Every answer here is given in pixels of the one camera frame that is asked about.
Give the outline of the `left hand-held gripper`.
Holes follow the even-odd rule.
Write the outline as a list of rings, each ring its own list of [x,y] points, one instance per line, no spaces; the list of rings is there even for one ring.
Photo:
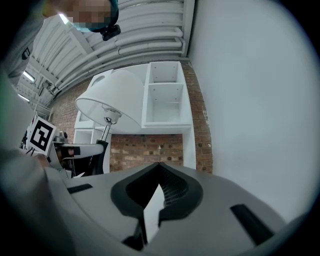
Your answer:
[[[72,170],[63,158],[86,158],[99,155],[104,147],[101,144],[68,144],[68,135],[59,131],[49,121],[35,116],[29,129],[29,155],[40,159],[66,177],[73,176]]]

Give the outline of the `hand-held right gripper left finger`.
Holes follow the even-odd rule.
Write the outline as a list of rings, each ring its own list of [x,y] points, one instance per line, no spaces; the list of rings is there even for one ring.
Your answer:
[[[143,164],[127,170],[67,179],[54,168],[44,172],[52,200],[68,235],[65,252],[69,256],[158,256],[153,248],[135,250],[123,241],[134,234],[136,218],[122,215],[111,199],[111,189],[118,181],[144,168]]]

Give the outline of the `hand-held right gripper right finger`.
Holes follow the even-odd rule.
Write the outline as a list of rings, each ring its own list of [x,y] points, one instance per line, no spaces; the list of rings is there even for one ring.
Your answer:
[[[286,222],[265,202],[235,182],[184,166],[174,166],[197,180],[203,189],[198,207],[186,218],[161,223],[146,246],[153,256],[235,256],[254,248],[254,243],[231,211],[246,205],[273,233]]]

